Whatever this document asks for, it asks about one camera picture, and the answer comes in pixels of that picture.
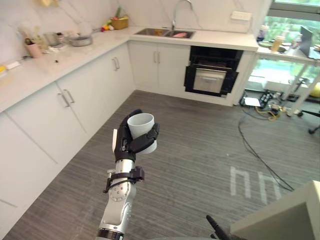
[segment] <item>wall outlet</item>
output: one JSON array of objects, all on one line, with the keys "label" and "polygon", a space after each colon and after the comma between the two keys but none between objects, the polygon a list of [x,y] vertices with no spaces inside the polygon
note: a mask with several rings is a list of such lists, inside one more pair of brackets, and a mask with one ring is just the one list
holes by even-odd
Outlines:
[{"label": "wall outlet", "polygon": [[243,11],[233,11],[231,18],[243,21],[250,21],[252,17],[252,13],[250,12],[243,12]]}]

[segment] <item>white cup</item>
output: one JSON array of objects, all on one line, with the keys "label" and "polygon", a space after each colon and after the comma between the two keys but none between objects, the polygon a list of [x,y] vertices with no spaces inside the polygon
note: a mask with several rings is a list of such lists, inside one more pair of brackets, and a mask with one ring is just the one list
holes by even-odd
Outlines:
[{"label": "white cup", "polygon": [[[131,136],[136,139],[148,133],[155,124],[155,117],[150,113],[139,113],[130,117],[127,121]],[[150,154],[157,148],[157,140],[147,149],[139,152],[140,154]]]}]

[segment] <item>robotic arm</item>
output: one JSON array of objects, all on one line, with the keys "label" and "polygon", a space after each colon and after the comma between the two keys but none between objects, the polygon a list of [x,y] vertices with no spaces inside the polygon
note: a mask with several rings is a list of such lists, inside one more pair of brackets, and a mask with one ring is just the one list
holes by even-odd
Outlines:
[{"label": "robotic arm", "polygon": [[95,240],[123,239],[131,217],[132,202],[136,196],[135,183],[145,179],[142,167],[134,167],[136,154],[154,143],[160,126],[155,123],[148,133],[133,139],[127,121],[131,116],[140,113],[140,109],[130,113],[123,119],[118,130],[113,132],[115,169],[107,171],[108,179],[103,192],[109,194],[109,200]]}]

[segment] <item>white cabinet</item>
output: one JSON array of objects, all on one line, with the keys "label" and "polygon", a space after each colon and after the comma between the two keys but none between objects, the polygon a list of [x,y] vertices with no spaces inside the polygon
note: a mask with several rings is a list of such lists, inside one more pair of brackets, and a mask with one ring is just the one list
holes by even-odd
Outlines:
[{"label": "white cabinet", "polygon": [[0,113],[0,239],[59,172],[59,166]]},{"label": "white cabinet", "polygon": [[110,54],[114,79],[109,95],[111,96],[112,114],[135,90],[133,72],[129,57],[128,45],[123,44],[114,49]]},{"label": "white cabinet", "polygon": [[108,68],[107,62],[102,56],[56,81],[90,137],[110,117],[108,104],[106,104],[110,71],[106,68]]},{"label": "white cabinet", "polygon": [[63,97],[56,83],[51,83],[6,111],[60,169],[88,141]]},{"label": "white cabinet", "polygon": [[185,93],[184,83],[190,46],[159,43],[158,52],[159,93],[179,97]]},{"label": "white cabinet", "polygon": [[130,41],[129,52],[137,89],[174,96],[185,91],[190,46]]},{"label": "white cabinet", "polygon": [[130,41],[129,53],[133,79],[138,90],[158,92],[158,44]]},{"label": "white cabinet", "polygon": [[127,44],[69,73],[57,85],[92,137],[134,91]]}]

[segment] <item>white wall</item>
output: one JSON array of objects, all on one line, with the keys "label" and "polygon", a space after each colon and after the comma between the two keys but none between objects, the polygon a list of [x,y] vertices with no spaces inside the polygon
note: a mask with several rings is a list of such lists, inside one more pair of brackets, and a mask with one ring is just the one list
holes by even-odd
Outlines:
[{"label": "white wall", "polygon": [[[18,60],[26,54],[18,26],[31,31],[35,26],[45,32],[79,32],[84,23],[101,27],[113,16],[118,5],[130,17],[130,25],[170,27],[178,0],[59,0],[59,7],[43,7],[39,0],[0,0],[0,64]],[[178,7],[176,27],[226,32],[254,33],[268,12],[272,0],[191,0]],[[230,19],[233,11],[253,13],[252,22]]]},{"label": "white wall", "polygon": [[[121,5],[132,26],[170,27],[178,0],[111,0],[111,9]],[[258,33],[272,0],[191,0],[178,6],[176,27],[225,32]],[[233,11],[253,13],[252,22],[234,20]]]},{"label": "white wall", "polygon": [[60,0],[59,7],[43,7],[39,0],[0,0],[0,64],[25,55],[18,26],[31,31],[35,26],[46,32],[79,32],[85,23],[101,27],[110,16],[109,0]]}]

